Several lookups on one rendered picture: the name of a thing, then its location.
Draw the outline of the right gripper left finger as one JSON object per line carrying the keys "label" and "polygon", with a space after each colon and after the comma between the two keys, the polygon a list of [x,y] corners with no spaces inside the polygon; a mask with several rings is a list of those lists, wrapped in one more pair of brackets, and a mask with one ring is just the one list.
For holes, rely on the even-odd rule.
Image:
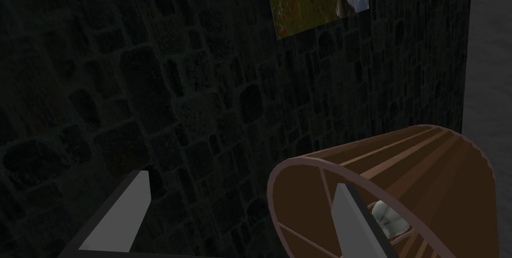
{"label": "right gripper left finger", "polygon": [[132,171],[64,247],[60,256],[136,256],[130,249],[151,200],[148,171]]}

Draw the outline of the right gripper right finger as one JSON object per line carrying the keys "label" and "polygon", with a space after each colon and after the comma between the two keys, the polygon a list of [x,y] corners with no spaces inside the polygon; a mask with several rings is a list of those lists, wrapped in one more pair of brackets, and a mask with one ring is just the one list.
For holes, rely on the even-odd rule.
{"label": "right gripper right finger", "polygon": [[337,184],[331,217],[343,258],[399,258],[389,242],[390,220],[374,217],[353,185]]}

